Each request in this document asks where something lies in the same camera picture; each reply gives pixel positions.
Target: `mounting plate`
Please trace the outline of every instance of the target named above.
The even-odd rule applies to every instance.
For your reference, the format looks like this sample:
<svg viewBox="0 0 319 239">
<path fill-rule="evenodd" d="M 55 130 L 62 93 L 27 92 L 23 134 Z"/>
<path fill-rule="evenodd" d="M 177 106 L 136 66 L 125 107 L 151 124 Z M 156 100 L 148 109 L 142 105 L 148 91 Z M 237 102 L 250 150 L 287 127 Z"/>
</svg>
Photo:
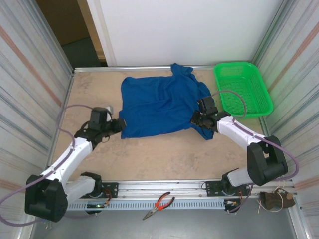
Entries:
<svg viewBox="0 0 319 239">
<path fill-rule="evenodd" d="M 104 189 L 109 189 L 112 193 L 112 198 L 117 198 L 118 197 L 118 192 L 119 192 L 119 183 L 102 183 L 102 193 L 98 196 L 98 197 L 92 197 L 90 196 L 90 194 L 86 194 L 84 195 L 83 199 L 87 199 L 87 198 L 108 198 Z"/>
<path fill-rule="evenodd" d="M 247 196 L 249 192 L 249 185 L 244 184 L 236 188 L 236 191 L 232 194 L 227 194 L 223 191 L 220 181 L 206 181 L 206 193 L 208 197 L 221 197 L 221 196 L 239 196 L 239 191 L 242 192 L 242 196 Z"/>
</svg>

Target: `red-handled pliers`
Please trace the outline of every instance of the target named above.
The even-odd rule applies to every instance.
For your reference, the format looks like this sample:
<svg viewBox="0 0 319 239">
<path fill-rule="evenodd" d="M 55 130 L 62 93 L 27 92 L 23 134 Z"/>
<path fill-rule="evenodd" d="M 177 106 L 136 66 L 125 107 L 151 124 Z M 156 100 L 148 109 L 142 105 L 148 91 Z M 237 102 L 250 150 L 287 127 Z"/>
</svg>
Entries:
<svg viewBox="0 0 319 239">
<path fill-rule="evenodd" d="M 158 201 L 155 203 L 155 207 L 153 207 L 153 209 L 150 210 L 150 211 L 146 214 L 146 216 L 143 218 L 143 220 L 145 220 L 145 219 L 149 218 L 150 216 L 154 215 L 154 213 L 156 213 L 157 211 L 161 211 L 161 210 L 163 210 L 164 208 L 168 208 L 168 207 L 174 202 L 175 197 L 172 197 L 171 200 L 170 200 L 167 204 L 165 204 L 165 205 L 163 205 L 163 206 L 160 206 L 160 202 L 161 202 L 161 200 L 162 200 L 164 197 L 166 197 L 166 196 L 169 195 L 169 194 L 170 194 L 170 192 L 166 192 L 166 193 L 164 193 L 163 195 L 161 195 L 160 198 L 158 199 Z"/>
</svg>

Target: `white wall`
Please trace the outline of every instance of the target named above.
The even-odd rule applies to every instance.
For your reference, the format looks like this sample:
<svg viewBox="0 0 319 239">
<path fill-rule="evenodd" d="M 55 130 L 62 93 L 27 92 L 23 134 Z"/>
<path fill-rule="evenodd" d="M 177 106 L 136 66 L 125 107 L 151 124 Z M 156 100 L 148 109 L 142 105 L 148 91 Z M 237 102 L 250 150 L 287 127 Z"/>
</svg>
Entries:
<svg viewBox="0 0 319 239">
<path fill-rule="evenodd" d="M 249 61 L 282 0 L 87 0 L 109 66 Z"/>
</svg>

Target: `work surface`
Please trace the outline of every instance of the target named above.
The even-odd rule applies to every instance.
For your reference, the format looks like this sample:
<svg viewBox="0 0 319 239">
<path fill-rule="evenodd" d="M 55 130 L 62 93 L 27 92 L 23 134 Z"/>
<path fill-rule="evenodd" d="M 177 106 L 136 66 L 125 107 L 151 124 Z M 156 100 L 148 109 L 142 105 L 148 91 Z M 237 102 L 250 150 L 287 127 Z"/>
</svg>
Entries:
<svg viewBox="0 0 319 239">
<path fill-rule="evenodd" d="M 211 93 L 216 92 L 214 74 L 209 70 L 194 71 Z M 76 73 L 68 105 L 91 107 L 113 106 L 114 116 L 122 109 L 121 83 L 128 77 L 170 76 L 171 71 L 81 72 Z M 222 110 L 220 97 L 215 104 Z M 66 111 L 62 128 L 73 134 L 90 118 L 87 108 Z M 258 119 L 241 122 L 261 133 Z M 56 160 L 70 144 L 70 137 L 60 133 L 54 153 Z M 72 175 L 98 173 L 103 180 L 182 180 L 220 178 L 222 174 L 247 165 L 247 153 L 229 138 L 215 133 L 213 140 L 204 140 L 194 129 L 144 138 L 121 139 L 111 136 L 86 157 Z"/>
</svg>

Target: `green basket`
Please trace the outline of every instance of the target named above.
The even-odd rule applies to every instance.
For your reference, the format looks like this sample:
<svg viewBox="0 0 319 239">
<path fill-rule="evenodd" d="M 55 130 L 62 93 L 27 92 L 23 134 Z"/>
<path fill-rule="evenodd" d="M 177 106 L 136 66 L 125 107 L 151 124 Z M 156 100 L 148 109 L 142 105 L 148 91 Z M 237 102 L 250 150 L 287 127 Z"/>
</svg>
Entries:
<svg viewBox="0 0 319 239">
<path fill-rule="evenodd" d="M 248 62 L 222 63 L 214 67 L 214 75 L 220 91 L 234 91 L 244 99 L 246 118 L 269 115 L 273 111 L 273 103 L 255 65 Z M 220 98 L 224 110 L 233 116 L 243 115 L 244 106 L 236 95 L 221 93 Z"/>
</svg>

